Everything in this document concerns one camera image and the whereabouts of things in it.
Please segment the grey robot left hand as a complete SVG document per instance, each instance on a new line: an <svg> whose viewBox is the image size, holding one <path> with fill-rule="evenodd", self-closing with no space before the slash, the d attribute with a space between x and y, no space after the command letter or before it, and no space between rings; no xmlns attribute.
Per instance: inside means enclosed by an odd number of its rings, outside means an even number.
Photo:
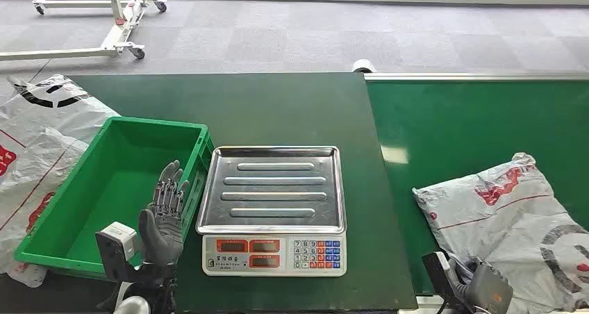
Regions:
<svg viewBox="0 0 589 314"><path fill-rule="evenodd" d="M143 243L144 263L166 266L176 263L183 251L183 209L188 180L182 181L183 169L179 160L164 167L151 203L140 211L139 234Z"/></svg>

